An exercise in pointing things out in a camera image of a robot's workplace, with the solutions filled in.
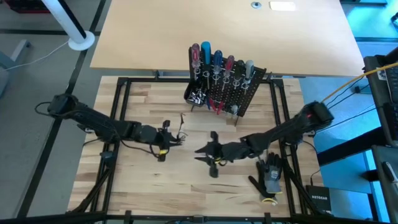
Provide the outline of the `dark red crate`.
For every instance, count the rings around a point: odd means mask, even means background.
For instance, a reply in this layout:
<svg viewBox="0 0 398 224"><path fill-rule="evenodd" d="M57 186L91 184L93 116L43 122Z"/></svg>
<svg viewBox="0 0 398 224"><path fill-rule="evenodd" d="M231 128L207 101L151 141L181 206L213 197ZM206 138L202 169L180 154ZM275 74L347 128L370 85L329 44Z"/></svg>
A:
<svg viewBox="0 0 398 224"><path fill-rule="evenodd" d="M19 14L46 14L47 9L42 0L2 0L9 8Z"/></svg>

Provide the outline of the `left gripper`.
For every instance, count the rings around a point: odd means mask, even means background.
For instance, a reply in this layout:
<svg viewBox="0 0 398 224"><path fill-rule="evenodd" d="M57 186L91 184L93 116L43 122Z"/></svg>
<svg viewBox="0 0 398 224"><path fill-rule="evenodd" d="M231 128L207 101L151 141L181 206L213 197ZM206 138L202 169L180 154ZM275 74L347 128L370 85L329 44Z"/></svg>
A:
<svg viewBox="0 0 398 224"><path fill-rule="evenodd" d="M166 120L159 129L144 125L139 132L139 142L148 144L149 153L158 161L165 161L166 155L169 153L171 147L181 146L183 144L183 142L170 141L184 141L184 133L178 133L176 136L170 135L169 126L170 121Z"/></svg>

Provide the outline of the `black network switch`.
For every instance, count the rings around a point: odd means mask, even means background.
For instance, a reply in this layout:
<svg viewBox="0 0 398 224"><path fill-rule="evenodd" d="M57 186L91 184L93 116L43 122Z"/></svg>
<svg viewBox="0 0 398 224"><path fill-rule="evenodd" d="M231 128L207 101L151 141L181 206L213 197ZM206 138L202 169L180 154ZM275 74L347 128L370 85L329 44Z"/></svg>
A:
<svg viewBox="0 0 398 224"><path fill-rule="evenodd" d="M307 185L306 190L313 203L321 211L331 214L330 190L328 187Z"/></svg>

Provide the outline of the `black side table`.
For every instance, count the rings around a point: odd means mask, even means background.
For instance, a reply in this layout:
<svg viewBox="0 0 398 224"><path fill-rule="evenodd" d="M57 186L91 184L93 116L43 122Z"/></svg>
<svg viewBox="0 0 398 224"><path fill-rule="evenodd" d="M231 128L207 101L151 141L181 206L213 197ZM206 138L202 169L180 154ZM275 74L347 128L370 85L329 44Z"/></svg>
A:
<svg viewBox="0 0 398 224"><path fill-rule="evenodd" d="M398 223L398 148L372 146L371 151L390 222Z"/></svg>

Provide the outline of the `black aluminium table frame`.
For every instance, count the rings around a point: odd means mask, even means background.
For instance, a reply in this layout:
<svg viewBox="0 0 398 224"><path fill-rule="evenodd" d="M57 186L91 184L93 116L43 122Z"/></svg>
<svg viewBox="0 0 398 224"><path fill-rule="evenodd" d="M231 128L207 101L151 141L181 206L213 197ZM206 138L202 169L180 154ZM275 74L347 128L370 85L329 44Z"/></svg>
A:
<svg viewBox="0 0 398 224"><path fill-rule="evenodd" d="M191 220L199 216L252 222L262 219L265 213L280 221L301 213L303 200L291 182L281 183L277 205L260 202L258 191L248 179L257 174L254 159L219 167L218 178L210 177L208 166L195 159L195 151L210 140L212 131L227 143L267 131L293 116L303 106L299 81L287 78L261 84L246 114L238 119L217 115L205 107L192 108L183 99L187 85L187 79L175 77L101 79L95 110L156 128L169 120L173 133L178 131L183 113L188 136L181 146L170 150L164 162L159 162L142 151L148 150L146 145L127 142L109 146L87 135L88 144L80 154L68 208L77 208L99 179L104 169L100 154L114 151L114 172L88 207L91 211L105 211L110 218L120 218L130 211L145 219Z"/></svg>

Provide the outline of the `grey handle screwdriver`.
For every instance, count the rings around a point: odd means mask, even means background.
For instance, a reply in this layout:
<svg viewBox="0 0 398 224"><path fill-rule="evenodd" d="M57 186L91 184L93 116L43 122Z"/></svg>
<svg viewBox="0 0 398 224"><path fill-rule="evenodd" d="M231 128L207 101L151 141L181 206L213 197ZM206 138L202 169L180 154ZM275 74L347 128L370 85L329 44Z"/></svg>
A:
<svg viewBox="0 0 398 224"><path fill-rule="evenodd" d="M249 84L251 83L251 80L254 76L254 61L247 60L245 66L246 66L246 74L245 74L243 84L241 85L242 89L244 90L244 93L247 92L247 89L249 88Z"/></svg>

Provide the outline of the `blue black handle screwdriver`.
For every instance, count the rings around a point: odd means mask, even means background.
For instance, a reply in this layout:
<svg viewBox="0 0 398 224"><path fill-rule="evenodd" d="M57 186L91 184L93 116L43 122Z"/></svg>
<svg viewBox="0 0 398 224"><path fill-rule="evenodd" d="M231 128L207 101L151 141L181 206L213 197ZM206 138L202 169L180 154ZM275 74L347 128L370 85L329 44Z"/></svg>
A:
<svg viewBox="0 0 398 224"><path fill-rule="evenodd" d="M203 61L203 76L206 78L207 89L210 89L210 63L211 63L211 44L208 41L201 43L201 54Z"/></svg>

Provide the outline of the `grey table leg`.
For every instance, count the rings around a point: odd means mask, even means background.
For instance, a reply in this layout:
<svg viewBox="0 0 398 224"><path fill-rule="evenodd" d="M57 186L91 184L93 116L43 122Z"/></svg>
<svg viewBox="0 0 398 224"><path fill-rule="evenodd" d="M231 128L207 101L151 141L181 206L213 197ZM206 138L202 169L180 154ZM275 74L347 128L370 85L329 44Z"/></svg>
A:
<svg viewBox="0 0 398 224"><path fill-rule="evenodd" d="M9 83L9 72L16 68L24 51L30 46L31 43L28 40L22 39L10 56L0 51L0 97L2 97L6 86Z"/></svg>

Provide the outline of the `white desk pad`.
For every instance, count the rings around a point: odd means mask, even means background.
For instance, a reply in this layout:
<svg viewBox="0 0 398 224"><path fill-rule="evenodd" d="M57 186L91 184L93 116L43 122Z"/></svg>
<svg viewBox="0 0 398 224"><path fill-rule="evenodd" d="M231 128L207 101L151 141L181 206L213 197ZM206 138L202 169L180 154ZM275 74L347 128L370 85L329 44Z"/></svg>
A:
<svg viewBox="0 0 398 224"><path fill-rule="evenodd" d="M295 11L296 10L296 5L294 2L270 1L269 6L273 11Z"/></svg>

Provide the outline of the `clear red handle screwdriver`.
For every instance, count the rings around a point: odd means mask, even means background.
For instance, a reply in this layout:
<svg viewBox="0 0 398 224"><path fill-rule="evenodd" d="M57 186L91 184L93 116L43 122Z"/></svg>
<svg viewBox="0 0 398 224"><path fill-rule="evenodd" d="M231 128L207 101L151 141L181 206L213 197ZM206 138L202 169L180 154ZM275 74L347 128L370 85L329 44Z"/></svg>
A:
<svg viewBox="0 0 398 224"><path fill-rule="evenodd" d="M194 72L194 79L196 80L200 73L200 46L197 43L192 45L192 67Z"/></svg>

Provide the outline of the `dark blue handle screwdriver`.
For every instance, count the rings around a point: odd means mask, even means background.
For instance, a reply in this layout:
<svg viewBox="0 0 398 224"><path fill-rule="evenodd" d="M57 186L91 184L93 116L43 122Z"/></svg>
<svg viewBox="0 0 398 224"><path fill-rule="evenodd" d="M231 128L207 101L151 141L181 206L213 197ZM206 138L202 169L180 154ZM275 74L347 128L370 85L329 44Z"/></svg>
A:
<svg viewBox="0 0 398 224"><path fill-rule="evenodd" d="M217 50L214 53L214 58L213 58L213 62L214 62L214 68L213 68L213 79L215 82L215 85L218 82L218 79L220 78L220 72L221 72L221 65L223 62L223 53L221 50Z"/></svg>

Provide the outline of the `black metal pegboard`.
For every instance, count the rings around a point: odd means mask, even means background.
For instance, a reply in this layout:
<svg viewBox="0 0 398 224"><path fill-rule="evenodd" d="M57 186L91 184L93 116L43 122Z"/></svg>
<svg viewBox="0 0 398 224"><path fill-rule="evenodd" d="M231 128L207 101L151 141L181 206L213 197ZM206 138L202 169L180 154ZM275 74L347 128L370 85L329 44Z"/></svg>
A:
<svg viewBox="0 0 398 224"><path fill-rule="evenodd" d="M197 87L196 84L194 84L193 80L193 67L192 67L192 56L191 56L191 51L192 47L188 49L188 57L189 57L189 69L190 69L190 80L188 82L188 87ZM210 69L214 68L214 62L213 62L214 54L211 54L211 63L210 63ZM223 62L221 67L225 67L227 58L223 57ZM202 54L201 54L201 47L200 47L200 68L203 68L203 61L202 61ZM243 91L232 91L232 89L227 89L226 93L221 93L221 92L214 92L214 91L209 91L208 92L208 98L211 98L212 100L215 101L224 101L227 102L230 105L238 105L240 106L239 113L236 118L243 117L251 103L251 100L254 98L254 95L259 87L259 85L263 82L264 80L264 75L266 74L266 69L261 69L255 67L256 71L259 73L255 77L255 85L254 87L249 89L249 92L247 94L244 94Z"/></svg>

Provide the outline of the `white post round base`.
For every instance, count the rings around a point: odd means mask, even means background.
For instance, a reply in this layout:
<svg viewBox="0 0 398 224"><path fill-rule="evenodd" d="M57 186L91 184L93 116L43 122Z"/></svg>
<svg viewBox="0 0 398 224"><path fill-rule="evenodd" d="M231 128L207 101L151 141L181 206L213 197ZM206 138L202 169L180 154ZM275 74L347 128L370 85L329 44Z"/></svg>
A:
<svg viewBox="0 0 398 224"><path fill-rule="evenodd" d="M41 1L69 36L68 46L72 50L88 50L94 44L95 35L83 29L64 0Z"/></svg>

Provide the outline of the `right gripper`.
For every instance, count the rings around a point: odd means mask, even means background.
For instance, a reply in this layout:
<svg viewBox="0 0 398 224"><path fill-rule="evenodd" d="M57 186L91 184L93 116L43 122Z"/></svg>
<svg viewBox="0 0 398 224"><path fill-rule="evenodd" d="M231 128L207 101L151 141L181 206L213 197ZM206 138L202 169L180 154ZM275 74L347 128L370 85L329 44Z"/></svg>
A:
<svg viewBox="0 0 398 224"><path fill-rule="evenodd" d="M196 160L210 164L210 176L218 177L217 165L221 161L233 162L237 159L244 159L249 151L249 146L244 142L229 142L220 144L218 134L215 131L210 133L212 142L208 142L205 146L197 149L195 153L210 154L210 157L195 157Z"/></svg>

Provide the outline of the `black equipment cart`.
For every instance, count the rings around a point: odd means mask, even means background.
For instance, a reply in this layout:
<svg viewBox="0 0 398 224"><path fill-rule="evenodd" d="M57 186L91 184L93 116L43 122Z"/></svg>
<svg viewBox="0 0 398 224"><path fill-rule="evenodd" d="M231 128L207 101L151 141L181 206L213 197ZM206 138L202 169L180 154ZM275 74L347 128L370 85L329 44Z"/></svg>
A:
<svg viewBox="0 0 398 224"><path fill-rule="evenodd" d="M387 55L364 58L364 71L370 72L398 62L398 47ZM387 144L398 147L398 65L367 75Z"/></svg>

